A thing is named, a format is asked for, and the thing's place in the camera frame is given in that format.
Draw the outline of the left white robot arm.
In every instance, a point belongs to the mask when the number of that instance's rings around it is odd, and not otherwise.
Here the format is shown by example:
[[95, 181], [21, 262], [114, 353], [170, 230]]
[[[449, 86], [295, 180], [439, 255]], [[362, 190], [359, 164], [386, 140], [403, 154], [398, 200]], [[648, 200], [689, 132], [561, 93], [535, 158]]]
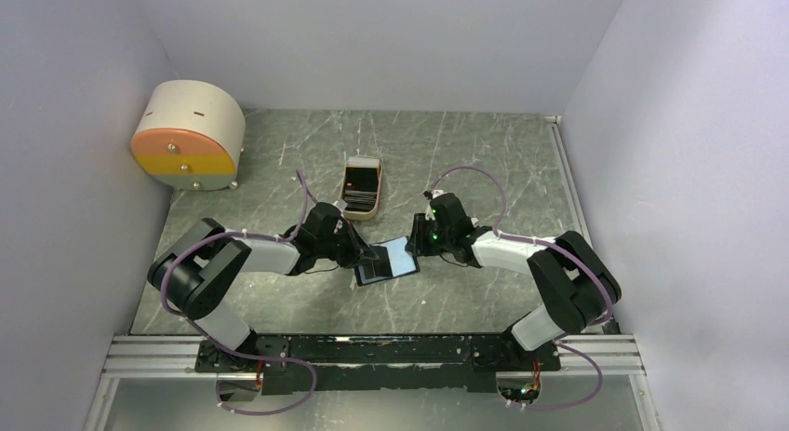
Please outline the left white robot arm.
[[299, 276], [320, 260], [355, 268], [384, 259], [384, 249], [366, 243], [339, 208], [319, 202], [281, 236], [204, 218], [154, 260], [146, 279], [170, 314], [188, 319], [221, 349], [225, 364], [243, 371], [256, 362], [258, 335], [224, 300], [240, 273]]

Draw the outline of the black leather card holder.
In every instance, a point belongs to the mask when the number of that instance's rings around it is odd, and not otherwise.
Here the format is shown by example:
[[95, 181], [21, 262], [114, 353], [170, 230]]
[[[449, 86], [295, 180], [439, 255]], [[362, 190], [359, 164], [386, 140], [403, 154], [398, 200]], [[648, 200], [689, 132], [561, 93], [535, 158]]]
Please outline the black leather card holder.
[[384, 282], [401, 276], [410, 276], [420, 272], [420, 267], [417, 258], [406, 251], [406, 244], [408, 239], [405, 236], [400, 236], [384, 242], [371, 244], [370, 246], [382, 246], [388, 249], [390, 262], [392, 264], [393, 276], [382, 280], [365, 280], [364, 274], [360, 272], [362, 264], [354, 267], [354, 280], [355, 284], [359, 287]]

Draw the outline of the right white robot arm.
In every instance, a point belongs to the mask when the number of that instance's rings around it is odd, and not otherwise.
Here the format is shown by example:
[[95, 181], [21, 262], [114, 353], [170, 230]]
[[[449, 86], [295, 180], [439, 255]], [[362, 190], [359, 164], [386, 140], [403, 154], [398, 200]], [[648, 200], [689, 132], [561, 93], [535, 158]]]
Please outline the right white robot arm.
[[541, 303], [505, 332], [510, 339], [501, 354], [510, 368], [525, 369], [538, 347], [583, 331], [621, 299], [618, 281], [580, 233], [556, 238], [496, 233], [469, 217], [454, 194], [435, 190], [425, 196], [428, 207], [415, 215], [406, 246], [413, 255], [451, 255], [460, 265], [532, 276]]

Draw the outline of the black credit card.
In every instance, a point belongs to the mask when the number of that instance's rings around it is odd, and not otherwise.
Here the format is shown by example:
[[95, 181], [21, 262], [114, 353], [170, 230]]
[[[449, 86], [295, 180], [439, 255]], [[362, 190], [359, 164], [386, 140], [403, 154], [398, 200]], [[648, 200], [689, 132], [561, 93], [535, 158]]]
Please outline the black credit card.
[[393, 276], [388, 249], [382, 246], [371, 246], [371, 254], [360, 267], [365, 280], [382, 280]]

